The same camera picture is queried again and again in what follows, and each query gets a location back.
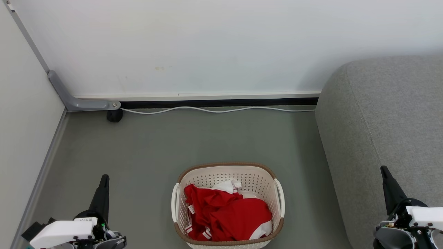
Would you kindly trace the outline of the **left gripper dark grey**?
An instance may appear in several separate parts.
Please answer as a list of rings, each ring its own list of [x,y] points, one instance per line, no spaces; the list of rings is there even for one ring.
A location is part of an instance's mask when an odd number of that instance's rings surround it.
[[[52,249],[124,249],[126,247],[126,236],[109,228],[109,183],[109,175],[102,175],[89,210],[75,216],[76,219],[98,219],[97,225],[93,228],[94,238],[80,240],[74,237],[73,241],[52,247]]]

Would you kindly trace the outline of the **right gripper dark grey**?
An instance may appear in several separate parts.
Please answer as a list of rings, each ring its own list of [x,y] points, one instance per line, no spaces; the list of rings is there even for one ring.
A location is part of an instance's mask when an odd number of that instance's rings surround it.
[[[409,225],[412,218],[406,207],[427,206],[419,200],[407,198],[387,166],[381,166],[381,176],[389,216],[375,228],[374,249],[439,249],[435,236],[437,233],[443,234],[443,231]]]

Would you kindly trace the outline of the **red and white garment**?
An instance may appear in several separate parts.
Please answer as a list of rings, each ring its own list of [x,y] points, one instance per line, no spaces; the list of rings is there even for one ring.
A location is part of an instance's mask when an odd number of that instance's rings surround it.
[[[212,188],[190,184],[184,188],[189,225],[187,235],[197,241],[224,242],[264,238],[272,233],[272,213],[263,200],[245,198],[242,183],[227,180]]]

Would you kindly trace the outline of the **grey fabric sofa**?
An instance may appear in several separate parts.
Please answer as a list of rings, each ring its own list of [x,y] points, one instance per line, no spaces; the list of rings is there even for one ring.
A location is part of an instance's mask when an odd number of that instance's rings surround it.
[[[345,64],[315,118],[353,249],[372,249],[387,218],[382,165],[407,197],[443,207],[443,54]]]

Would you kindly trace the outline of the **black caster wheel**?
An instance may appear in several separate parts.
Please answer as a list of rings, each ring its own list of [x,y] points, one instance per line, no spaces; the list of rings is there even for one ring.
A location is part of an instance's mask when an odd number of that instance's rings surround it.
[[[106,113],[106,118],[109,122],[118,123],[123,118],[123,110],[122,109],[114,109],[108,110]]]

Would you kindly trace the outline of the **grey partition support leg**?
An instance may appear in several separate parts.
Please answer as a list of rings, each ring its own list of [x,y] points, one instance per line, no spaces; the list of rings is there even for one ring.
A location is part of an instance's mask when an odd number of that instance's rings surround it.
[[[59,96],[65,108],[69,112],[77,111],[108,111],[120,109],[121,103],[119,101],[107,100],[84,100],[71,95],[68,89],[63,84],[60,77],[54,70],[48,72],[48,79],[57,95]]]

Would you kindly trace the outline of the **cream laundry basket brown rim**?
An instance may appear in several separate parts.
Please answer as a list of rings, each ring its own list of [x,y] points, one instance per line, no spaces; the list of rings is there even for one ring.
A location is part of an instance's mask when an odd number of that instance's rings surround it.
[[[190,219],[187,215],[184,188],[190,184],[196,187],[212,188],[227,180],[242,183],[239,194],[245,198],[255,197],[267,203],[272,213],[272,233],[254,240],[210,242],[191,239],[185,232]],[[262,249],[274,239],[283,228],[285,198],[277,176],[268,167],[257,163],[230,162],[212,163],[190,168],[179,176],[171,195],[171,216],[174,228],[182,240],[192,249]]]

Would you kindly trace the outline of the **black baseboard strip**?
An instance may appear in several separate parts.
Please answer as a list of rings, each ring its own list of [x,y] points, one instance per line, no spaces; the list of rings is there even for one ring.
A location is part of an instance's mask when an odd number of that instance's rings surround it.
[[[196,108],[237,107],[237,106],[279,106],[279,105],[316,105],[317,98],[279,98],[279,99],[231,99],[231,100],[187,100],[187,101],[122,101],[124,109],[168,109],[180,106]]]

